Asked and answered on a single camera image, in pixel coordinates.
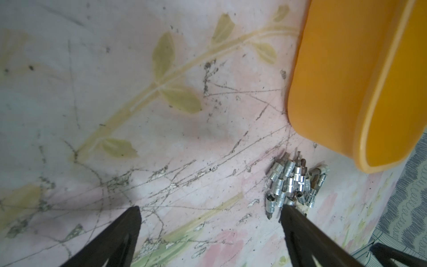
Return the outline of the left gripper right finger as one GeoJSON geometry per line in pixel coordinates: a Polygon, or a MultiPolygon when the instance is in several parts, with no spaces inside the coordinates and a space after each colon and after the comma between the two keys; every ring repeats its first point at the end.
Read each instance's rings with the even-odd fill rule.
{"type": "Polygon", "coordinates": [[[361,266],[295,207],[284,206],[280,221],[292,266],[314,267],[316,263],[323,267],[361,266]]]}

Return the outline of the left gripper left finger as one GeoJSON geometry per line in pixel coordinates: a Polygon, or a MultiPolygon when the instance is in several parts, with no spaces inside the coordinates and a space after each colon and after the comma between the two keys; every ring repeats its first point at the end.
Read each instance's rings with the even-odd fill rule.
{"type": "Polygon", "coordinates": [[[129,267],[141,228],[139,206],[128,208],[64,267],[129,267]]]}

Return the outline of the pile of silver bits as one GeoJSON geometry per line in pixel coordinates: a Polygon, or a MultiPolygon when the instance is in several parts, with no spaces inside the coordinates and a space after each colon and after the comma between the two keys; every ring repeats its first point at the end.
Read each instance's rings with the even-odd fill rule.
{"type": "Polygon", "coordinates": [[[281,213],[285,206],[297,208],[307,216],[304,208],[314,207],[329,172],[330,168],[326,164],[309,169],[300,151],[293,158],[289,153],[284,153],[266,173],[266,178],[271,182],[265,195],[266,217],[272,219],[274,213],[281,213]]]}

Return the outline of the yellow plastic storage box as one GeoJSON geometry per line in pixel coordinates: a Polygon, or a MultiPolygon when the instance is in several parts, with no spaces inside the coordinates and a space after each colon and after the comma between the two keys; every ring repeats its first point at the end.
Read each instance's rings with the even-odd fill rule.
{"type": "Polygon", "coordinates": [[[401,164],[427,126],[427,3],[311,1],[287,107],[362,172],[401,164]]]}

